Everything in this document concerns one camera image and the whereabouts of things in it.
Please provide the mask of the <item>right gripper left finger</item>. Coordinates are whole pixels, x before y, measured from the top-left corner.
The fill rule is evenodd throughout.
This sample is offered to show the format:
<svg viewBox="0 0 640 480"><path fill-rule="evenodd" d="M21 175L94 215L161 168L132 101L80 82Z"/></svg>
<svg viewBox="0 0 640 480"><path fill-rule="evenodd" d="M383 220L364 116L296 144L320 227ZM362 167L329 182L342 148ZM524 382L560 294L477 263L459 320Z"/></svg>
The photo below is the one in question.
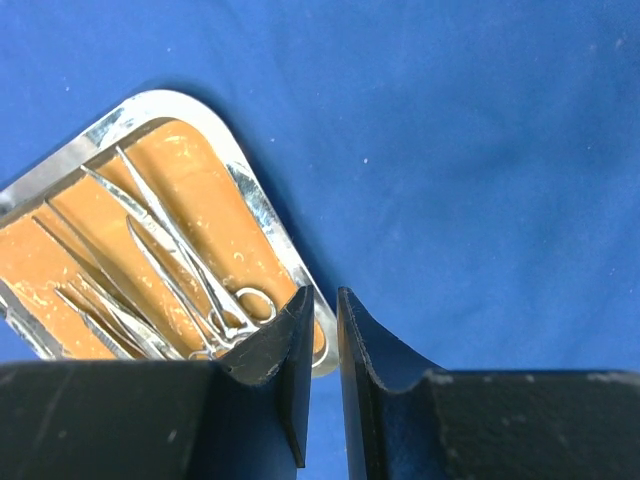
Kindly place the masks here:
<svg viewBox="0 0 640 480"><path fill-rule="evenodd" d="M314 290L217 360L1 368L5 479L293 479L305 465Z"/></svg>

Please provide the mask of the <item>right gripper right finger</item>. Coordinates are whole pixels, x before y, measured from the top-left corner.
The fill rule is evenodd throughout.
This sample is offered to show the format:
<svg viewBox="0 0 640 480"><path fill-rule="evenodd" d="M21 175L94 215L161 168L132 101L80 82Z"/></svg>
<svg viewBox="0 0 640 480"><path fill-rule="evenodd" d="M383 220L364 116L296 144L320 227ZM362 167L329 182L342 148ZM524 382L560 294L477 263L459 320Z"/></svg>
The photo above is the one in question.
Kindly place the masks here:
<svg viewBox="0 0 640 480"><path fill-rule="evenodd" d="M622 370L449 370L338 293L353 479L635 479L639 376Z"/></svg>

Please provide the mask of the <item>blue surgical cloth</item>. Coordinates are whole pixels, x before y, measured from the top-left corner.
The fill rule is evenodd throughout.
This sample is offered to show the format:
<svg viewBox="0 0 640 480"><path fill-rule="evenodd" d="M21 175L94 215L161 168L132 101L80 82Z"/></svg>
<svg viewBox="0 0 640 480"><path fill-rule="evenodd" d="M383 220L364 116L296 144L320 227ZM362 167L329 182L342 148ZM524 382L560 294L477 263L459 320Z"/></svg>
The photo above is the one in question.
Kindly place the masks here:
<svg viewBox="0 0 640 480"><path fill-rule="evenodd" d="M2 182L150 89L435 363L638 371L637 2L5 1Z"/></svg>

